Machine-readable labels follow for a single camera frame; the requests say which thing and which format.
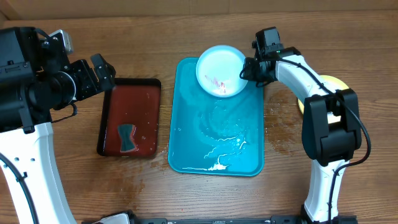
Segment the light blue plate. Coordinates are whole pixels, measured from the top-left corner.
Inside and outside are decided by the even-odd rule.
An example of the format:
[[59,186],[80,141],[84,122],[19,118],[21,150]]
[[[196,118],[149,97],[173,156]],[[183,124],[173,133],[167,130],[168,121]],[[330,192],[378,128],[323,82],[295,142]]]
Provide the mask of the light blue plate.
[[200,86],[209,94],[219,98],[237,95],[248,81],[240,77],[244,54],[229,45],[216,45],[205,50],[196,65],[196,76]]

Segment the dark green sponge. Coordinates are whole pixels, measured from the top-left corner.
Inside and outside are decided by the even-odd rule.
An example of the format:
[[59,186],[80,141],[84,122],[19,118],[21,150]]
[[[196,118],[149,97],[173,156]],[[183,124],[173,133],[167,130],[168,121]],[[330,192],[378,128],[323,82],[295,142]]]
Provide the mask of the dark green sponge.
[[135,143],[136,127],[133,124],[122,124],[118,126],[118,134],[121,140],[121,152],[132,152],[137,149]]

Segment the yellow-green plate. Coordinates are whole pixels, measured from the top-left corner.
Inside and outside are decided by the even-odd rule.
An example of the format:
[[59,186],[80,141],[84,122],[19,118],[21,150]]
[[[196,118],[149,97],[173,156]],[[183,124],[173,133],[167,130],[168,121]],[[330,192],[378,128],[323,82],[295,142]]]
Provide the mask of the yellow-green plate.
[[[329,75],[321,75],[321,77],[324,79],[324,81],[326,81],[327,83],[335,86],[335,89],[337,90],[345,90],[348,89],[349,86],[341,81],[340,79],[333,77],[333,76],[329,76]],[[303,114],[304,112],[304,105],[300,100],[297,100],[298,103],[298,108],[301,111],[301,113]],[[328,123],[336,123],[339,122],[341,120],[341,116],[335,116],[333,115],[332,112],[328,113]]]

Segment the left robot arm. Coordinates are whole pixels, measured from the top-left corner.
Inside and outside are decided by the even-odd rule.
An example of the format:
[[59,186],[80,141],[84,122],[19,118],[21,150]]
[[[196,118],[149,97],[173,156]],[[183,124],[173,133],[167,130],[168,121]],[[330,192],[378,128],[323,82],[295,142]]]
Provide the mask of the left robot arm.
[[53,148],[51,112],[114,87],[101,55],[70,62],[70,36],[1,31],[1,169],[21,223],[74,223]]

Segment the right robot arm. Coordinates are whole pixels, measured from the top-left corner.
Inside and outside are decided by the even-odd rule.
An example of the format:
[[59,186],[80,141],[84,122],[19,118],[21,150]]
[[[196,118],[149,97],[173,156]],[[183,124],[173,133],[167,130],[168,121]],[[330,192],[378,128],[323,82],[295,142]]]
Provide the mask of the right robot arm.
[[256,83],[281,82],[302,102],[302,144],[312,161],[302,219],[343,222],[337,209],[341,182],[362,141],[356,93],[324,81],[293,47],[245,58],[239,76]]

